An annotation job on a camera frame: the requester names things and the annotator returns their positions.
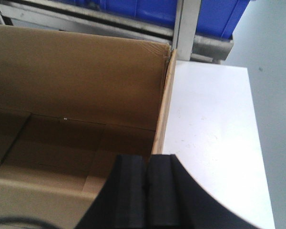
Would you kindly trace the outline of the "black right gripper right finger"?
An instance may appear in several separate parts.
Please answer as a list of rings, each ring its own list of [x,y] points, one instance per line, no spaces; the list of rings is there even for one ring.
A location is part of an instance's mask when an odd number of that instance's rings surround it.
[[[249,223],[211,197],[175,155],[153,155],[147,169],[151,229],[247,229]]]

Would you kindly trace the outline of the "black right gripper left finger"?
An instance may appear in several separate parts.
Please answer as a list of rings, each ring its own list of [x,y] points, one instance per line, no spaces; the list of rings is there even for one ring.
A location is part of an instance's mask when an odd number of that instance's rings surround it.
[[[145,164],[142,156],[118,155],[79,229],[144,229]]]

